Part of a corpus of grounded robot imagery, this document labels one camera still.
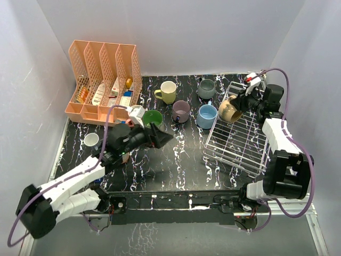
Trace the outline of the tan glazed round mug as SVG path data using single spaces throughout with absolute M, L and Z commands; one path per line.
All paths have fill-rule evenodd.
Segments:
M 237 111 L 237 109 L 230 103 L 230 101 L 235 98 L 235 95 L 229 96 L 220 104 L 218 109 L 220 118 L 229 123 L 236 122 L 242 116 L 242 112 Z

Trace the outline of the green-inside mushroom pattern mug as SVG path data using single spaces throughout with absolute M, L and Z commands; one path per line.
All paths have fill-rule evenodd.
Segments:
M 143 124 L 150 127 L 153 123 L 157 128 L 161 129 L 163 126 L 163 116 L 157 110 L 147 110 L 142 117 Z

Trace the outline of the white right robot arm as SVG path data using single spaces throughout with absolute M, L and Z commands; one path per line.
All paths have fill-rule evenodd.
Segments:
M 256 114 L 271 149 L 264 178 L 245 185 L 245 194 L 237 199 L 238 207 L 245 212 L 251 211 L 258 199 L 303 199 L 308 190 L 314 161 L 293 143 L 284 114 L 279 110 L 283 93 L 281 86 L 270 84 L 264 92 L 257 88 L 250 93 L 241 90 L 230 101 L 236 110 Z

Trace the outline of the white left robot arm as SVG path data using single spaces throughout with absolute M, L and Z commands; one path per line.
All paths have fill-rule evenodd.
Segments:
M 20 221 L 34 239 L 47 235 L 55 225 L 77 213 L 109 209 L 110 199 L 95 189 L 80 193 L 89 183 L 105 176 L 108 165 L 120 165 L 132 150 L 146 146 L 160 149 L 173 139 L 156 125 L 142 127 L 136 124 L 117 124 L 105 131 L 98 150 L 81 164 L 57 179 L 39 187 L 30 184 L 20 197 L 16 210 Z

